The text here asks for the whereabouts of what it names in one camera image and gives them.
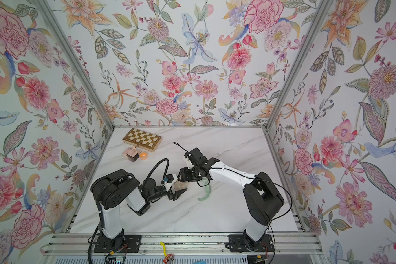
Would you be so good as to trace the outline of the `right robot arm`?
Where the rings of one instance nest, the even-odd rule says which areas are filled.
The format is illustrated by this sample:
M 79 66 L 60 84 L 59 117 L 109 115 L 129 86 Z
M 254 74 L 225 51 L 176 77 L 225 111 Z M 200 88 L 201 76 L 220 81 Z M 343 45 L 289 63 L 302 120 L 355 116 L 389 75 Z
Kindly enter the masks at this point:
M 206 158 L 198 148 L 186 151 L 187 166 L 179 171 L 181 182 L 199 182 L 203 178 L 239 188 L 244 195 L 251 220 L 244 231 L 244 240 L 252 245 L 262 241 L 266 230 L 284 206 L 284 198 L 268 174 L 250 174 L 230 167 L 217 158 Z

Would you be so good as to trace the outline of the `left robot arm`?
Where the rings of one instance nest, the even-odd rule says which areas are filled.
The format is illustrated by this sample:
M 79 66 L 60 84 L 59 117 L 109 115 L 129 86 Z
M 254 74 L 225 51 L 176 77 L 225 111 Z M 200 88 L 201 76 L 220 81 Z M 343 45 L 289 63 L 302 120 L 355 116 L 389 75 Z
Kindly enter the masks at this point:
M 169 159 L 160 160 L 143 182 L 124 169 L 93 182 L 90 190 L 99 212 L 99 230 L 104 238 L 115 240 L 124 234 L 120 217 L 123 202 L 137 215 L 142 216 L 152 203 L 164 197 L 175 201 L 185 192 L 184 189 L 176 190 L 174 184 L 187 181 L 188 169 L 182 168 L 178 174 L 168 174 L 168 167 Z

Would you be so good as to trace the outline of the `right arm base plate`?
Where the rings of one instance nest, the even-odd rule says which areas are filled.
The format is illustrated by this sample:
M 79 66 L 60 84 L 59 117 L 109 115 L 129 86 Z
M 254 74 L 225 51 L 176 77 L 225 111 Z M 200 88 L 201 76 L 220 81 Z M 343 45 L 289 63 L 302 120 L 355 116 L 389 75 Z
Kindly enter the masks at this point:
M 225 248 L 231 253 L 273 253 L 275 252 L 275 243 L 272 236 L 268 234 L 264 234 L 257 242 L 246 234 L 230 234 Z

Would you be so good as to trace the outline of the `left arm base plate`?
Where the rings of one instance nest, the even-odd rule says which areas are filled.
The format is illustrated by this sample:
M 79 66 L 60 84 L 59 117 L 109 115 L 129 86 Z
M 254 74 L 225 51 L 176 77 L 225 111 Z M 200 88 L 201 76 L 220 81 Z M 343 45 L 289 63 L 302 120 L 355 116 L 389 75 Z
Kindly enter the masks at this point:
M 119 235 L 109 239 L 103 234 L 99 235 L 94 253 L 138 253 L 141 245 L 141 235 Z

